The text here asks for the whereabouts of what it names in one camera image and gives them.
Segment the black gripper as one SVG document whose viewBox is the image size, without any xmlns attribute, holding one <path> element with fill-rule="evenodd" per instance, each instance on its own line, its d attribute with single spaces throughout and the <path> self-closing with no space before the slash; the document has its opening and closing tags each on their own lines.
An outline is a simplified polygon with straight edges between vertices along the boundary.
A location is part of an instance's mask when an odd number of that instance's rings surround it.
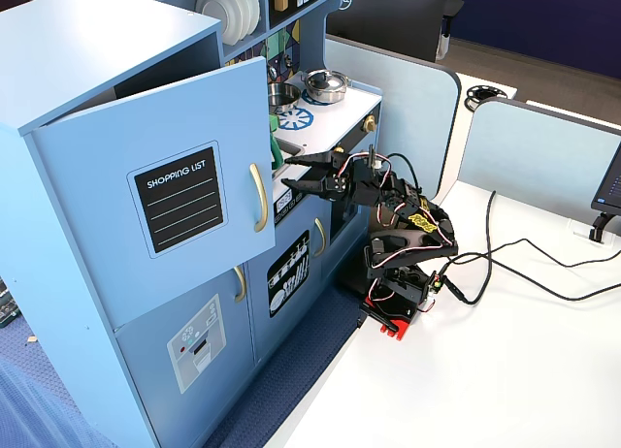
<svg viewBox="0 0 621 448">
<path fill-rule="evenodd" d="M 287 165 L 300 165 L 331 170 L 340 162 L 340 154 L 333 150 L 300 154 L 284 160 Z M 323 200 L 345 201 L 356 205 L 376 203 L 376 169 L 368 152 L 352 154 L 343 171 L 314 180 L 283 178 L 281 183 L 292 191 L 317 196 Z"/>
</svg>

